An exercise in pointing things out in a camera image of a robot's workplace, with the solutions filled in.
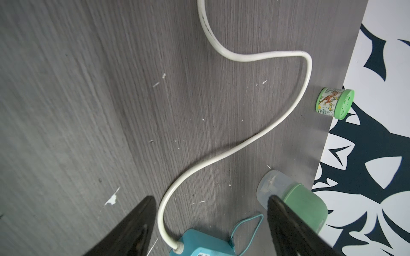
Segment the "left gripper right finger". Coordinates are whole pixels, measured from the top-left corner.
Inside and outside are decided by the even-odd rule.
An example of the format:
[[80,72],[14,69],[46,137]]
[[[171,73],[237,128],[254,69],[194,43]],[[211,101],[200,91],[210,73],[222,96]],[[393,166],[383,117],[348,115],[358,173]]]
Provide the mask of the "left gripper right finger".
[[338,256],[277,196],[268,200],[268,224],[278,256]]

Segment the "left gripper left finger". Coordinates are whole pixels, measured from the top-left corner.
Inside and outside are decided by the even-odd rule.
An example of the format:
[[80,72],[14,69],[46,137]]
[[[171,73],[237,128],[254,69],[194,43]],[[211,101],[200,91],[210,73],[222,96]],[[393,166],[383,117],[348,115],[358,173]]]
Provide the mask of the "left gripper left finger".
[[146,196],[86,256],[146,256],[157,215],[156,201]]

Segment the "green cordless meat grinder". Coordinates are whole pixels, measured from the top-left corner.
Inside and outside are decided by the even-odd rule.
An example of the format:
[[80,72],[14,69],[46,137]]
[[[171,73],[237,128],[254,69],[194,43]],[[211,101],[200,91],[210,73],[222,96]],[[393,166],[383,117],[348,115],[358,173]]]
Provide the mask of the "green cordless meat grinder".
[[321,231],[328,217],[327,206],[319,196],[301,183],[280,171],[271,170],[259,182],[256,197],[267,209],[271,196],[278,196],[283,200],[315,233]]

